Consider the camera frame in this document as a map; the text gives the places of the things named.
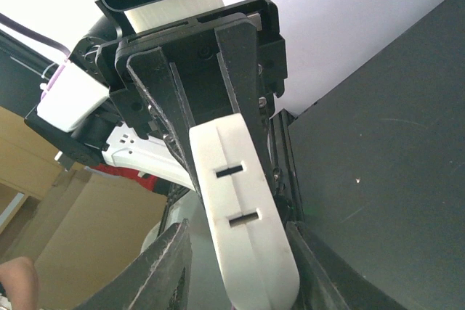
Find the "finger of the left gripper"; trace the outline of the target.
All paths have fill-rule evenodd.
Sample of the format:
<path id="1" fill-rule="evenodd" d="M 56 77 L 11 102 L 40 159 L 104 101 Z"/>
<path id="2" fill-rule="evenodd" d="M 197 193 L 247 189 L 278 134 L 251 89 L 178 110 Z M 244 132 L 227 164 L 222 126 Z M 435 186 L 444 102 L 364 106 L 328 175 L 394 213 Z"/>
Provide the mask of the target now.
<path id="1" fill-rule="evenodd" d="M 214 30 L 217 60 L 232 111 L 246 122 L 270 189 L 273 173 L 266 123 L 259 110 L 257 30 L 249 21 L 233 21 Z"/>
<path id="2" fill-rule="evenodd" d="M 126 63 L 139 94 L 152 107 L 154 121 L 171 137 L 167 142 L 172 155 L 180 161 L 201 195 L 190 146 L 189 130 L 195 125 L 179 71 L 161 48 L 131 55 Z"/>

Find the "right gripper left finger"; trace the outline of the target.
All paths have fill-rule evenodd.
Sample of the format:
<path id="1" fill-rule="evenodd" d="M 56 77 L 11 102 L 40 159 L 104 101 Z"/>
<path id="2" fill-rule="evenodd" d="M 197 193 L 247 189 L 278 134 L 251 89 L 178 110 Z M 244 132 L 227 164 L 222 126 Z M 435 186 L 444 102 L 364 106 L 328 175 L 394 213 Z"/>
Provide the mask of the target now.
<path id="1" fill-rule="evenodd" d="M 192 246 L 189 222 L 172 224 L 113 281 L 76 308 L 186 309 Z"/>

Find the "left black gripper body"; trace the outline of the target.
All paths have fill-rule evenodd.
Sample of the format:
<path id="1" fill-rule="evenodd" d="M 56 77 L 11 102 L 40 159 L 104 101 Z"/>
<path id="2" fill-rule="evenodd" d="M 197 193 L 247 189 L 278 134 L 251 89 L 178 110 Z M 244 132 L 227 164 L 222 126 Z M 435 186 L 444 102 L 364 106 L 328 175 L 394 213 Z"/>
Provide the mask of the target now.
<path id="1" fill-rule="evenodd" d="M 125 124 L 147 139 L 150 116 L 142 109 L 142 97 L 126 69 L 128 58 L 161 48 L 173 62 L 190 103 L 194 120 L 203 123 L 231 113 L 217 54 L 215 28 L 245 18 L 257 30 L 259 98 L 273 109 L 274 99 L 285 92 L 288 77 L 286 44 L 280 34 L 278 7 L 271 0 L 247 0 L 169 25 L 109 41 L 97 51 L 96 64 L 110 87 L 110 99 Z"/>

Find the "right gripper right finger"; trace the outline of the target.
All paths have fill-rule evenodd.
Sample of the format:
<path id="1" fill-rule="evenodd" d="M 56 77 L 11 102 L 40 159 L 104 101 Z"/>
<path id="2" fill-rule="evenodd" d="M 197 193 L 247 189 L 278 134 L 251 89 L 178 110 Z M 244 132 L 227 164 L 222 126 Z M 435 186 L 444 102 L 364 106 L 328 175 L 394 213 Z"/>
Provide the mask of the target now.
<path id="1" fill-rule="evenodd" d="M 294 309 L 404 308 L 358 274 L 303 221 L 288 222 L 286 234 L 300 276 Z"/>

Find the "white plug adapter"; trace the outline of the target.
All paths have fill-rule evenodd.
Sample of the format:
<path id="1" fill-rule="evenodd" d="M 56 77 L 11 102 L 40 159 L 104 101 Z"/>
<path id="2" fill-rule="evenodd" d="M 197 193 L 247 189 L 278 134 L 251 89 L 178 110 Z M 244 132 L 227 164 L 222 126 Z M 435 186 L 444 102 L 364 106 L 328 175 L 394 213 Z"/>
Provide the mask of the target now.
<path id="1" fill-rule="evenodd" d="M 236 309 L 290 309 L 299 272 L 241 114 L 189 130 L 219 270 Z"/>

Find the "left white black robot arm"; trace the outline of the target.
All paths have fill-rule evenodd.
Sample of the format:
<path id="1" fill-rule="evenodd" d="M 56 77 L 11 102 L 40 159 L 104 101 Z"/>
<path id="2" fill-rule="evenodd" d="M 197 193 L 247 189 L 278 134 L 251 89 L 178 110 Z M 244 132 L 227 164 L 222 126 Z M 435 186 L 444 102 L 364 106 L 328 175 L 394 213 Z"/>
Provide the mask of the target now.
<path id="1" fill-rule="evenodd" d="M 269 119 L 288 72 L 278 7 L 271 0 L 246 0 L 118 38 L 87 36 L 71 60 L 103 85 L 103 101 L 74 131 L 60 130 L 37 109 L 25 124 L 74 161 L 103 163 L 111 132 L 128 126 L 141 139 L 160 139 L 196 183 L 189 130 L 240 113 L 264 175 L 272 179 Z"/>

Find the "person's hand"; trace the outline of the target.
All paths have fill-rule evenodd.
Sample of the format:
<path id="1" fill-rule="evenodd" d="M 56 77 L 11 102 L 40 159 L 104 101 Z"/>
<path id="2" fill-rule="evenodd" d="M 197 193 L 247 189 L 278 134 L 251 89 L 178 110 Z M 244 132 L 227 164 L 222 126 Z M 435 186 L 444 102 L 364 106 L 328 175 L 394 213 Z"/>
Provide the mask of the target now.
<path id="1" fill-rule="evenodd" d="M 21 256 L 2 263 L 1 285 L 13 309 L 39 309 L 39 277 L 31 258 Z"/>

